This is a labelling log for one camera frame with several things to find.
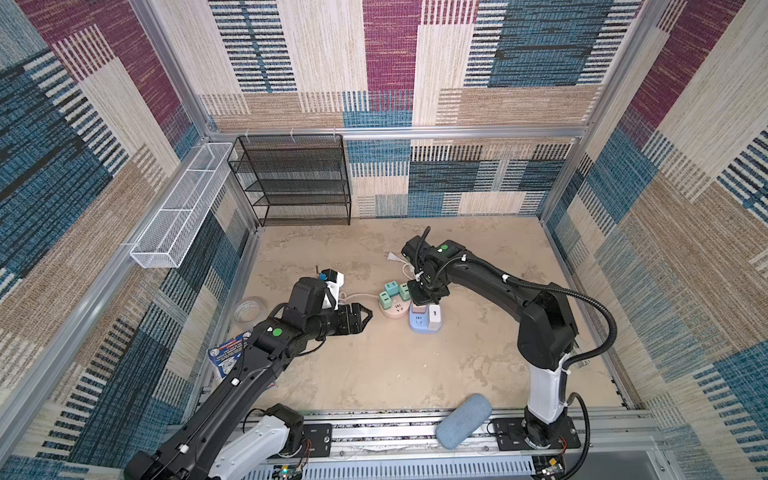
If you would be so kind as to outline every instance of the gray sponge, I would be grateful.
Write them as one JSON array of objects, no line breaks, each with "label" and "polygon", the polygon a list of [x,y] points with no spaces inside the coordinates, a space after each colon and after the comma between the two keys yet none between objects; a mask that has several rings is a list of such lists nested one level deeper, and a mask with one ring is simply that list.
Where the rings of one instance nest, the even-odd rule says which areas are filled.
[{"label": "gray sponge", "polygon": [[437,441],[448,450],[455,449],[488,420],[491,411],[488,399],[479,393],[474,394],[437,425]]}]

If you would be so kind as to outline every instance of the electrical outlet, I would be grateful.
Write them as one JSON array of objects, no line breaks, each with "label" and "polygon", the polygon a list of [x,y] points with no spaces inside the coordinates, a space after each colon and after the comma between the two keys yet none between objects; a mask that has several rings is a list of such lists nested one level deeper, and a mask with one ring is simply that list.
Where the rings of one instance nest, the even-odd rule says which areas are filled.
[{"label": "electrical outlet", "polygon": [[427,324],[427,306],[426,305],[414,305],[411,307],[411,319],[414,323],[420,326],[426,326]]},{"label": "electrical outlet", "polygon": [[411,302],[409,300],[403,300],[399,296],[390,297],[390,303],[391,304],[389,308],[384,308],[382,304],[379,304],[379,311],[381,311],[384,316],[389,318],[404,317],[408,314],[408,310],[411,306]]}]

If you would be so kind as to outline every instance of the blue power strip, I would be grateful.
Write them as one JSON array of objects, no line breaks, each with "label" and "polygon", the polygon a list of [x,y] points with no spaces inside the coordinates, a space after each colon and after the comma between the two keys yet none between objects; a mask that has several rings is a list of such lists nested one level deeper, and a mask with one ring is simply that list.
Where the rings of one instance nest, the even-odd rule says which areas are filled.
[{"label": "blue power strip", "polygon": [[442,322],[440,322],[440,327],[437,330],[430,330],[429,329],[429,306],[424,305],[424,313],[415,313],[413,311],[413,303],[411,303],[411,308],[409,310],[409,315],[411,317],[411,330],[413,330],[416,333],[437,333],[442,328]]}]

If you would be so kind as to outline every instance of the patterned wall panel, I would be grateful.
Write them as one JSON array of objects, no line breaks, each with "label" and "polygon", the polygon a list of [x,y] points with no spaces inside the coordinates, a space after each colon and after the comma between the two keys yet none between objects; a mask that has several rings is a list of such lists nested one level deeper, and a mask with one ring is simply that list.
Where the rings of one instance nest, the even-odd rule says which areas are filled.
[{"label": "patterned wall panel", "polygon": [[131,271],[0,477],[117,478],[137,450],[159,446],[207,362],[246,225],[225,187],[180,268]]},{"label": "patterned wall panel", "polygon": [[[197,132],[127,1],[1,0],[0,27],[2,403]],[[125,322],[101,330],[70,370],[68,415],[90,408],[101,387],[89,381],[111,374],[137,326]],[[86,369],[90,380],[81,379]],[[71,434],[59,433],[46,452]]]},{"label": "patterned wall panel", "polygon": [[572,138],[345,141],[353,217],[532,215]]},{"label": "patterned wall panel", "polygon": [[688,478],[768,472],[767,38],[760,0],[672,1],[548,220]]},{"label": "patterned wall panel", "polygon": [[152,0],[223,131],[579,122],[641,3]]}]

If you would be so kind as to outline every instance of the aluminum frame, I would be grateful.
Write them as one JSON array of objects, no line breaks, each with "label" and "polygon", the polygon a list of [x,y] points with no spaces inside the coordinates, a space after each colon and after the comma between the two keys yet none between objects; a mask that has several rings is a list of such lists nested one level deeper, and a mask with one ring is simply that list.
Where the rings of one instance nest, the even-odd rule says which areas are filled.
[{"label": "aluminum frame", "polygon": [[[331,423],[333,435],[328,458],[313,458],[313,465],[338,465],[349,461],[407,461],[421,459],[461,460],[474,458],[526,458],[530,455],[556,455],[559,449],[541,451],[500,452],[487,424],[476,429],[457,449],[446,450],[435,439],[435,427],[451,409],[424,410],[379,410],[368,412],[312,411],[303,412],[304,422]],[[571,409],[569,415],[575,428],[583,433],[584,421],[580,409]],[[494,409],[490,419],[500,417],[522,417],[523,409]],[[649,463],[661,480],[681,480],[684,477],[674,453],[664,440],[656,421],[647,410],[627,410],[623,407],[592,408],[589,410],[591,425],[590,453],[646,452]],[[258,418],[246,421],[246,428],[255,426]],[[168,429],[170,437],[179,425]],[[240,426],[230,436],[230,441],[242,435]],[[569,455],[578,455],[581,449],[568,450]],[[269,459],[268,465],[284,463],[282,459]],[[250,478],[257,478],[257,472],[264,470],[260,465],[253,470]],[[454,475],[467,478],[471,475]]]}]

